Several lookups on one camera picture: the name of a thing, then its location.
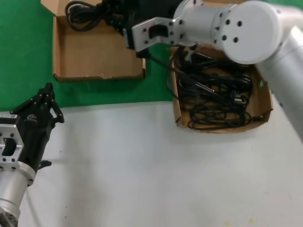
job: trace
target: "black wire bundle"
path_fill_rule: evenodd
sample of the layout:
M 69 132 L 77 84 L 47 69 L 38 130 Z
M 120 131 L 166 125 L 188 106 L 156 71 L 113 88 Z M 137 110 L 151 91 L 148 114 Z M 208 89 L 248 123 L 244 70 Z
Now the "black wire bundle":
M 228 59 L 216 60 L 187 52 L 180 47 L 172 58 L 177 73 L 180 108 L 188 111 L 188 127 L 196 130 L 237 128 L 249 124 L 253 118 L 246 112 L 252 92 L 252 80 L 244 73 L 246 67 Z M 203 72 L 219 68 L 232 76 Z
M 108 4 L 102 2 L 95 5 L 83 1 L 71 1 L 65 7 L 65 15 L 67 22 L 75 31 L 89 31 L 97 26 L 97 24 L 111 15 L 111 9 Z M 83 27 L 75 24 L 86 24 Z

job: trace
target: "robotic arm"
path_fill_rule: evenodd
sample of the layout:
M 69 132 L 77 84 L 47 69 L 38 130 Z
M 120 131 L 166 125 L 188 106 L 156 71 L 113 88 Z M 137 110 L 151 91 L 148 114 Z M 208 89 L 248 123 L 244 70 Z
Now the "robotic arm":
M 254 0 L 225 6 L 184 0 L 173 19 L 155 17 L 123 33 L 137 52 L 157 43 L 211 44 L 237 63 L 255 64 L 303 140 L 301 10 Z
M 41 160 L 58 122 L 63 123 L 64 118 L 51 83 L 10 114 L 0 114 L 0 226 L 17 226 L 27 187 L 33 184 L 38 169 L 51 165 Z

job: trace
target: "metal bracket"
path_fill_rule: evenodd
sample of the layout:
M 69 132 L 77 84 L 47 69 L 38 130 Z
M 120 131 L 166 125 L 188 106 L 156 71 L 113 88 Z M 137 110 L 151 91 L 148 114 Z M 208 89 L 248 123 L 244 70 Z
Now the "metal bracket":
M 18 159 L 24 146 L 19 131 L 14 124 L 0 124 L 0 166 L 4 168 L 17 168 Z M 3 150 L 5 148 L 5 140 L 12 138 L 16 142 L 16 149 L 11 156 L 5 156 Z
M 150 38 L 149 29 L 154 25 L 166 26 L 168 29 L 168 37 L 156 36 Z M 163 17 L 155 17 L 135 25 L 132 28 L 135 50 L 139 52 L 158 43 L 168 45 L 178 44 L 182 33 L 178 27 L 181 25 L 182 21 L 180 21 L 179 18 L 169 19 Z
M 0 207 L 0 226 L 2 227 L 15 227 L 14 224 L 12 223 L 13 220 L 13 216 L 11 218 L 9 218 L 7 216 L 7 213 L 5 212 L 5 210 Z

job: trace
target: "cardboard box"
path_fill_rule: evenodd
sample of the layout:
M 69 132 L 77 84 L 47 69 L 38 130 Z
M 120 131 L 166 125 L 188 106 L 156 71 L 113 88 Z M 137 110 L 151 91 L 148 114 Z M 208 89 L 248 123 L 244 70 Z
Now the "cardboard box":
M 200 52 L 206 56 L 215 59 L 226 57 L 223 52 L 218 51 L 214 49 L 212 46 L 207 46 L 207 45 L 198 47 L 197 52 Z M 222 71 L 220 71 L 219 69 L 208 69 L 208 71 L 206 72 L 218 73 L 218 75 L 224 76 L 222 74 Z M 248 68 L 246 73 L 252 78 L 253 81 L 253 92 L 251 94 L 250 103 L 246 111 L 250 113 L 252 117 L 262 116 L 263 119 L 259 122 L 251 122 L 248 125 L 239 128 L 229 128 L 223 130 L 206 130 L 201 132 L 212 132 L 212 133 L 244 132 L 259 127 L 260 125 L 263 125 L 264 123 L 268 122 L 270 117 L 270 112 L 273 110 L 272 95 L 269 86 L 267 83 L 263 82 L 262 77 L 260 76 L 260 74 L 258 73 L 258 71 L 253 65 L 251 65 Z M 176 74 L 172 72 L 171 77 L 172 77 L 171 80 L 172 90 L 176 95 L 178 95 Z M 189 113 L 180 109 L 179 101 L 176 98 L 174 98 L 173 100 L 173 106 L 174 106 L 175 121 L 177 126 L 188 128 L 187 123 L 190 121 Z
M 72 30 L 65 6 L 69 0 L 41 0 L 54 13 L 53 74 L 59 82 L 143 78 L 145 60 L 126 48 L 124 38 L 104 21 L 87 32 Z M 86 0 L 91 4 L 100 0 Z

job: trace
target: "box flap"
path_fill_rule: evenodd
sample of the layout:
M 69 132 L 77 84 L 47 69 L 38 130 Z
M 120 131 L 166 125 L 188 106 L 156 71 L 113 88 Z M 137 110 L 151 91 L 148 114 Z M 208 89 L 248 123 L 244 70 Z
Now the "box flap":
M 55 15 L 57 14 L 59 0 L 41 0 L 41 4 Z

